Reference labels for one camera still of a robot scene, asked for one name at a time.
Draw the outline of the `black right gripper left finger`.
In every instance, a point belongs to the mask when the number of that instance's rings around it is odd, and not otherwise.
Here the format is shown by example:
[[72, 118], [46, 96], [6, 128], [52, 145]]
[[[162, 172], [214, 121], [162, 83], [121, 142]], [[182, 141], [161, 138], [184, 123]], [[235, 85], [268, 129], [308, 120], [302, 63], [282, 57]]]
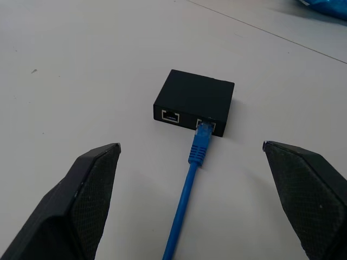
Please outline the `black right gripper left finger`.
[[119, 143], [79, 156], [47, 192], [2, 259], [95, 259], [104, 233]]

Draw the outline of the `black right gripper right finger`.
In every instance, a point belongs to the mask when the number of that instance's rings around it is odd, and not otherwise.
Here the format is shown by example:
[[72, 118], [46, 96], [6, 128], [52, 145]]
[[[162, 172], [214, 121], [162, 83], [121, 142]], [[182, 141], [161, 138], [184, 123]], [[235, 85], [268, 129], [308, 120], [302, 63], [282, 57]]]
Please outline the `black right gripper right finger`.
[[265, 141], [281, 206], [309, 259], [346, 259], [346, 179], [320, 154]]

